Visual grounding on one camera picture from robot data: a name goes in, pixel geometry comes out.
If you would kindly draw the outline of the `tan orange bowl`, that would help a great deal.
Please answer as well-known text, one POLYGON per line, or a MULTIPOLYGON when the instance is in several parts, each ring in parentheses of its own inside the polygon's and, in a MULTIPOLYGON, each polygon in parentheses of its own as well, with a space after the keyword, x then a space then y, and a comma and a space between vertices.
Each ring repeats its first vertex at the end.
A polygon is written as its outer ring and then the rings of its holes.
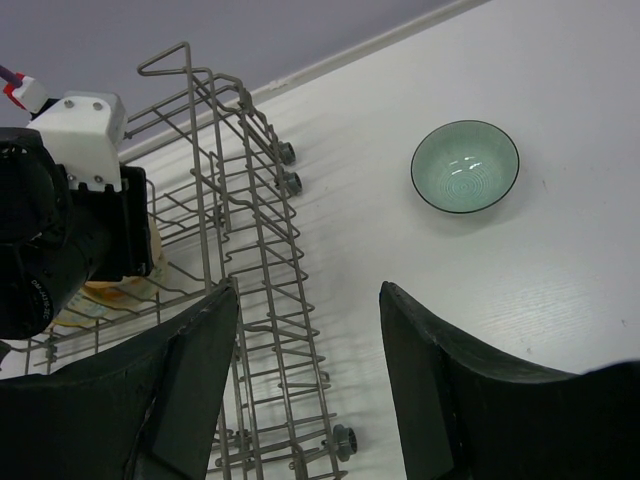
POLYGON ((166 280, 168 262, 164 254, 158 227, 147 215, 150 262, 136 274, 127 274, 117 281, 89 281, 80 292, 90 300, 110 308, 134 308, 151 300, 166 280))

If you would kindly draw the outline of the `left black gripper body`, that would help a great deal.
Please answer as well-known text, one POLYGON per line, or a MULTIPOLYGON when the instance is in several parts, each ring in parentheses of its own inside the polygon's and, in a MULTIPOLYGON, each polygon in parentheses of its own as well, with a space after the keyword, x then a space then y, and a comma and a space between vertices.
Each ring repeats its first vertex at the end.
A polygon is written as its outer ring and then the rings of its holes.
POLYGON ((111 185, 91 191, 85 184, 71 192, 76 208, 90 213, 102 228, 107 245, 98 256, 91 280, 121 280, 150 262, 147 230, 147 178, 141 167, 120 168, 121 190, 111 185))

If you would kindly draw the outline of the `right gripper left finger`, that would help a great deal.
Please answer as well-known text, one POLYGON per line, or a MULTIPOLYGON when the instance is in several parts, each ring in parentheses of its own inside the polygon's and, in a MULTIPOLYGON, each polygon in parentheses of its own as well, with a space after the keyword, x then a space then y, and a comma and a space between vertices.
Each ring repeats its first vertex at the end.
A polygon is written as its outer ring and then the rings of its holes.
POLYGON ((48 375, 1 383, 5 479, 202 479, 238 320, 229 281, 48 375))

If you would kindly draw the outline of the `leaf patterned white bowl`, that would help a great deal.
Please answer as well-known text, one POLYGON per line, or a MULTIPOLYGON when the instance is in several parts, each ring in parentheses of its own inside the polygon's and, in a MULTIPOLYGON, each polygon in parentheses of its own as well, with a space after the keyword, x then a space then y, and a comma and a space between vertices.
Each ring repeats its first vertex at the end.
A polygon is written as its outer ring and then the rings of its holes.
POLYGON ((152 294, 129 292, 119 288, 83 288, 62 308, 53 324, 85 327, 96 322, 111 323, 136 312, 151 300, 152 294))

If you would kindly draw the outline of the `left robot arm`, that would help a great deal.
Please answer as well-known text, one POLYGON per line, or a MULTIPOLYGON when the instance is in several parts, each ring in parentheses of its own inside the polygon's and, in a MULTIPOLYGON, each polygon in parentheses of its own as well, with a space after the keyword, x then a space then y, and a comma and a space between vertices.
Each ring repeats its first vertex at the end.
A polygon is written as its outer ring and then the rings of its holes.
POLYGON ((39 133, 2 129, 2 338, 42 333, 88 281, 150 274, 146 173, 120 174, 120 191, 71 189, 39 133))

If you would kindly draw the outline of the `teal ceramic bowl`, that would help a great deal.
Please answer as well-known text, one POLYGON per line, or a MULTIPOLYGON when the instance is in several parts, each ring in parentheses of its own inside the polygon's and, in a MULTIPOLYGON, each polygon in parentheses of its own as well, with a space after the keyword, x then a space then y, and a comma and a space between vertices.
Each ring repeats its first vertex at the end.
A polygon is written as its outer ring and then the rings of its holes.
POLYGON ((500 202, 521 166, 513 139, 481 120, 458 120, 430 132, 416 147, 410 178, 416 193, 436 210, 480 212, 500 202))

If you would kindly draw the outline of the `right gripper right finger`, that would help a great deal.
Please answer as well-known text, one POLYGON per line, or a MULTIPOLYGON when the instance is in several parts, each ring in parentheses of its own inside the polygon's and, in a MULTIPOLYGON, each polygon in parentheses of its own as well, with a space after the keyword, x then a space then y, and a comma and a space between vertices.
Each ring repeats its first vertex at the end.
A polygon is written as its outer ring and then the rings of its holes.
POLYGON ((379 295, 410 479, 635 479, 639 365, 583 374, 501 351, 398 285, 379 295))

